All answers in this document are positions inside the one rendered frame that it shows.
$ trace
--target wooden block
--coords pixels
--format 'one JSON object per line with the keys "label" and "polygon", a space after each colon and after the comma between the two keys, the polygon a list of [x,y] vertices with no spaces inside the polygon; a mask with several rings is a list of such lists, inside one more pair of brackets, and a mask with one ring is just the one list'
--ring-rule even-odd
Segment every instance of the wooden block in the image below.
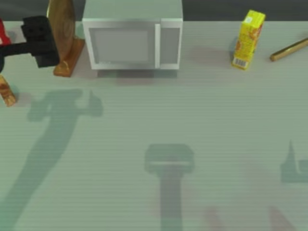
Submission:
{"label": "wooden block", "polygon": [[0,95],[7,107],[11,107],[16,103],[16,97],[2,75],[0,75]]}

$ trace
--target carton top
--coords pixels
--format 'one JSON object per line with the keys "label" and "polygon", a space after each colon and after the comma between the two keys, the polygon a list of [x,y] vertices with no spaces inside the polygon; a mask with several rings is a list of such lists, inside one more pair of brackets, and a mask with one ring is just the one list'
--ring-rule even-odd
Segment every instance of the carton top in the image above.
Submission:
{"label": "carton top", "polygon": [[259,28],[265,20],[265,14],[250,10],[242,22],[244,25]]}

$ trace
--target green tabletop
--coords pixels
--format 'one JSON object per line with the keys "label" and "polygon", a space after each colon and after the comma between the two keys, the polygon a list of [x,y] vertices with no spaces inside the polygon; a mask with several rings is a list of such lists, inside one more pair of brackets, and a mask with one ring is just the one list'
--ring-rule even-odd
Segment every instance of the green tabletop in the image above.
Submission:
{"label": "green tabletop", "polygon": [[97,75],[86,47],[71,78],[6,58],[0,230],[306,231],[308,50],[269,56],[307,23],[266,22],[247,71],[230,65],[239,27],[185,22],[177,73]]}

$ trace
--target barcode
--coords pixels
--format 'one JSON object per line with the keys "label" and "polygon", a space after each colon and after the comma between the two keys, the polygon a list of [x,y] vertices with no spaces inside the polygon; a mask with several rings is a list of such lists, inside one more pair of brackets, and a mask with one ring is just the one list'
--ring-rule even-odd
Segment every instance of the barcode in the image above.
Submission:
{"label": "barcode", "polygon": [[235,58],[235,59],[234,59],[234,64],[235,64],[235,65],[238,65],[238,66],[246,67],[247,62],[244,61],[244,60]]}

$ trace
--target red object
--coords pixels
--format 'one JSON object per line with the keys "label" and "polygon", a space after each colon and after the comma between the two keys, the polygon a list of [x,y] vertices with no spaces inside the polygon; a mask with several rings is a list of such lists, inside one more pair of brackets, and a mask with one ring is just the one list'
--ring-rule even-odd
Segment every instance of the red object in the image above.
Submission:
{"label": "red object", "polygon": [[6,35],[3,20],[0,19],[0,45],[9,45],[9,44],[11,44],[11,40]]}

